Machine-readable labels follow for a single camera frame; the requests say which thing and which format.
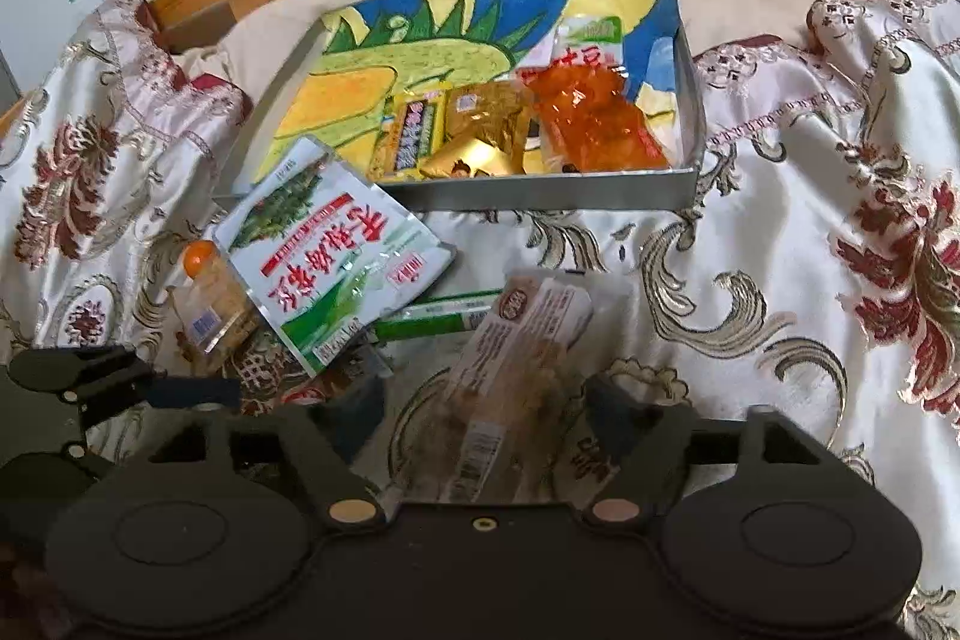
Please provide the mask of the cream pillow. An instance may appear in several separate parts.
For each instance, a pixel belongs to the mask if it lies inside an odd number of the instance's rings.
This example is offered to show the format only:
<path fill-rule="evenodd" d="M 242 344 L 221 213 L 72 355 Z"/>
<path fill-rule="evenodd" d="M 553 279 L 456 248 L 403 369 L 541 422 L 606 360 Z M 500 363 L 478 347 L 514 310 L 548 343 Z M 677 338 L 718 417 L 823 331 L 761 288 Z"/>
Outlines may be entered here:
<path fill-rule="evenodd" d="M 296 46 L 325 13 L 361 0 L 274 0 L 242 18 L 213 46 L 192 47 L 174 62 L 190 80 L 208 73 L 257 104 Z"/>

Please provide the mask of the grey tray with dinosaur drawing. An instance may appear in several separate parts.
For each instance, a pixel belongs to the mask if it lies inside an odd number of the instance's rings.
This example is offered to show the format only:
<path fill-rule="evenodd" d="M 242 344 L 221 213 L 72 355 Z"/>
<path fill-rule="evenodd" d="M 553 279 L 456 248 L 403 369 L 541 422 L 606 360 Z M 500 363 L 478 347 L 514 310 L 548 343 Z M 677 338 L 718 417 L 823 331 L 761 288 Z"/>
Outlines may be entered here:
<path fill-rule="evenodd" d="M 358 0 L 275 58 L 215 193 L 311 143 L 416 211 L 677 211 L 703 136 L 677 0 Z"/>

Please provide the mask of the yellow green snack packet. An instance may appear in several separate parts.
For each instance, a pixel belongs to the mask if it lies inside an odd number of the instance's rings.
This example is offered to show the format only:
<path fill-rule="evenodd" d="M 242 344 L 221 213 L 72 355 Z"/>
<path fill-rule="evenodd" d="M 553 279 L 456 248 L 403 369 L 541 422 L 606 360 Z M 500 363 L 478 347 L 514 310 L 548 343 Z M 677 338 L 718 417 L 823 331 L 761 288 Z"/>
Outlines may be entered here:
<path fill-rule="evenodd" d="M 393 94 L 384 104 L 366 177 L 378 184 L 418 182 L 421 166 L 446 135 L 446 99 L 451 86 L 439 83 Z"/>

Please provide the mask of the floral satin blanket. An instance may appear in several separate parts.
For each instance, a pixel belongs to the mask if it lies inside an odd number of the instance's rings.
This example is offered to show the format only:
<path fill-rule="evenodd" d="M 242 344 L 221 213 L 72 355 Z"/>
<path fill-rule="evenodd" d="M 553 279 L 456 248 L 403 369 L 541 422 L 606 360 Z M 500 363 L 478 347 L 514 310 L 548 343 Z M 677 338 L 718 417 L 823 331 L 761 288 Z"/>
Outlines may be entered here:
<path fill-rule="evenodd" d="M 431 213 L 443 296 L 517 268 L 607 271 L 630 392 L 770 403 L 923 538 L 903 611 L 958 632 L 958 0 L 679 0 L 709 142 L 677 213 Z M 194 372 L 172 291 L 218 221 L 244 91 L 190 80 L 145 0 L 106 0 L 2 146 L 2 351 L 120 342 Z"/>

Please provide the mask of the clear bag of fried snacks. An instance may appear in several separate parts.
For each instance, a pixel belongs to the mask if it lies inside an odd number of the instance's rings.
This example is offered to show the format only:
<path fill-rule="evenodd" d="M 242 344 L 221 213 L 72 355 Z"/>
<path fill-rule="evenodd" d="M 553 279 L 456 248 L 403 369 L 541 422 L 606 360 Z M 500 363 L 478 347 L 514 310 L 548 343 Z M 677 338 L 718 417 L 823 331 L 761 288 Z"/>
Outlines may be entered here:
<path fill-rule="evenodd" d="M 213 375 L 257 330 L 260 315 L 244 286 L 220 255 L 208 257 L 197 275 L 172 291 L 181 322 L 181 346 L 194 374 Z"/>

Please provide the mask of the gold yellow snack packet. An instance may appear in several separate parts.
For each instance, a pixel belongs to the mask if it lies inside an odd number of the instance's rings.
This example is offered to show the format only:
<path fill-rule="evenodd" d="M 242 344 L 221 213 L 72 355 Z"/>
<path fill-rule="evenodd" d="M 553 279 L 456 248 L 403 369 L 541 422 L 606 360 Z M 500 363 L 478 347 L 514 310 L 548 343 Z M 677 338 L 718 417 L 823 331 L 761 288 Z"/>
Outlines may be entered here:
<path fill-rule="evenodd" d="M 534 96 L 517 81 L 451 89 L 444 143 L 421 172 L 427 179 L 521 175 L 532 119 Z"/>

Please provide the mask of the white green vegetable snack pouch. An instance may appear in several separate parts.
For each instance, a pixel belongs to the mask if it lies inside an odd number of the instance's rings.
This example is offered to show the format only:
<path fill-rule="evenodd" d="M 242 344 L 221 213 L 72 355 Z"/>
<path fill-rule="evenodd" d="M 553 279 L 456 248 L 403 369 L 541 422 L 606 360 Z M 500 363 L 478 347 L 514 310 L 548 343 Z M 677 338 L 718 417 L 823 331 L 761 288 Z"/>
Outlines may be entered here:
<path fill-rule="evenodd" d="M 291 146 L 217 225 L 213 241 L 309 375 L 420 298 L 457 255 L 313 138 Z"/>

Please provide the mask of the orange jelly snack bag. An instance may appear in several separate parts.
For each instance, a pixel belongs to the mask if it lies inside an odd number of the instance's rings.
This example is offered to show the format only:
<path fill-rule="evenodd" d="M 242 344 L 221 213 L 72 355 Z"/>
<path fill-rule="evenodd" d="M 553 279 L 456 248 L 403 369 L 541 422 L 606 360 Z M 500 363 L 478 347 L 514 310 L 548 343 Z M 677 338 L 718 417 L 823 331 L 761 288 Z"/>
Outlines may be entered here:
<path fill-rule="evenodd" d="M 661 170 L 670 166 L 625 96 L 623 74 L 601 65 L 556 64 L 524 70 L 539 124 L 540 169 L 547 174 Z"/>

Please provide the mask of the orange tangerine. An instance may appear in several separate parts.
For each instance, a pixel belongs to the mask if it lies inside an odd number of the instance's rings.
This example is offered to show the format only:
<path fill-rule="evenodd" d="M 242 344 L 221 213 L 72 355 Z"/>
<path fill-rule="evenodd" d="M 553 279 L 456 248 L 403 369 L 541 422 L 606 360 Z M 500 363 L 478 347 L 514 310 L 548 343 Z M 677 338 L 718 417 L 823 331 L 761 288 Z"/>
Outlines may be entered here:
<path fill-rule="evenodd" d="M 203 265 L 205 265 L 215 253 L 217 253 L 217 246 L 213 244 L 212 241 L 202 239 L 201 241 L 190 242 L 190 244 L 184 248 L 184 255 L 182 255 L 182 268 L 184 268 L 185 274 L 189 276 L 191 280 L 195 280 L 200 271 L 202 271 Z"/>

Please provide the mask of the brown pastry snack packet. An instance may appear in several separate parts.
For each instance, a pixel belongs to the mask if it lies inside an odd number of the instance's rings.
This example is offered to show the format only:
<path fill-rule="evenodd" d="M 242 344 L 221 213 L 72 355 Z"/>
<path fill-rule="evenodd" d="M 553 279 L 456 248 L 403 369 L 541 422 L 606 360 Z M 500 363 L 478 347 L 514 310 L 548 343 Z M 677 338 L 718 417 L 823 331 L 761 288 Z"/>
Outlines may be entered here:
<path fill-rule="evenodd" d="M 395 478 L 402 498 L 550 502 L 583 383 L 617 346 L 630 302 L 605 273 L 512 271 L 418 418 Z"/>

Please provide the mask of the white green red snack packet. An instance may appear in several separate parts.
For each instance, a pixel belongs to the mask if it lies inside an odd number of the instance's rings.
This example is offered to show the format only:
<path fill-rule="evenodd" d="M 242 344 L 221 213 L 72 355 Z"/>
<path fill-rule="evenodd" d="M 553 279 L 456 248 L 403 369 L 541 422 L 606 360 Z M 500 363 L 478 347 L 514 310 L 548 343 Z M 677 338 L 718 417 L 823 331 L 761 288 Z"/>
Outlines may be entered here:
<path fill-rule="evenodd" d="M 618 16 L 578 14 L 563 18 L 551 44 L 551 67 L 608 68 L 622 71 L 623 28 Z"/>

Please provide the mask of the green white stick packet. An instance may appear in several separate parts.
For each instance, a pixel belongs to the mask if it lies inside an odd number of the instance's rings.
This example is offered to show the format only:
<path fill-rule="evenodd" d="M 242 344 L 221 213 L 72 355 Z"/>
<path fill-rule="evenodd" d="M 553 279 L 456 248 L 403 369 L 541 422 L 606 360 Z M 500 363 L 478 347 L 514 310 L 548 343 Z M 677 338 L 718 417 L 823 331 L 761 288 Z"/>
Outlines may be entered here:
<path fill-rule="evenodd" d="M 480 291 L 420 299 L 387 319 L 377 320 L 371 331 L 381 342 L 472 331 L 482 323 L 499 297 L 500 291 Z"/>

